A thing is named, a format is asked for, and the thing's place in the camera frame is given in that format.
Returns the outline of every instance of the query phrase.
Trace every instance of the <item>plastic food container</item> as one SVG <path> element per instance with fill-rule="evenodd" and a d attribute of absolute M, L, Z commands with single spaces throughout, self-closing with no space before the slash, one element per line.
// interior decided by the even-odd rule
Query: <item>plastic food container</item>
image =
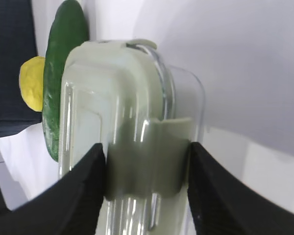
<path fill-rule="evenodd" d="M 62 79 L 59 175 L 97 142 L 107 191 L 97 226 L 106 235 L 182 235 L 192 228 L 188 145 L 200 141 L 204 90 L 168 67 L 146 40 L 86 42 Z"/>

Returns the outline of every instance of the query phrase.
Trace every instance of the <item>cucumber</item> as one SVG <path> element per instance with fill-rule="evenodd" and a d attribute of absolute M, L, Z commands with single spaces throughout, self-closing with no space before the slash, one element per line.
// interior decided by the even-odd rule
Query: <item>cucumber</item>
<path fill-rule="evenodd" d="M 88 25 L 80 4 L 66 0 L 52 23 L 44 69 L 43 130 L 47 149 L 58 161 L 61 80 L 69 53 L 89 40 Z"/>

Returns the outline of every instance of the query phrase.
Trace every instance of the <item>yellow lemon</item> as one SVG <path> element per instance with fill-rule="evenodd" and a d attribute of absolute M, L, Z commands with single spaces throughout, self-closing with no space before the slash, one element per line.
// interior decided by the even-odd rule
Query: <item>yellow lemon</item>
<path fill-rule="evenodd" d="M 21 66 L 20 90 L 25 103 L 34 111 L 43 109 L 45 58 L 36 56 Z"/>

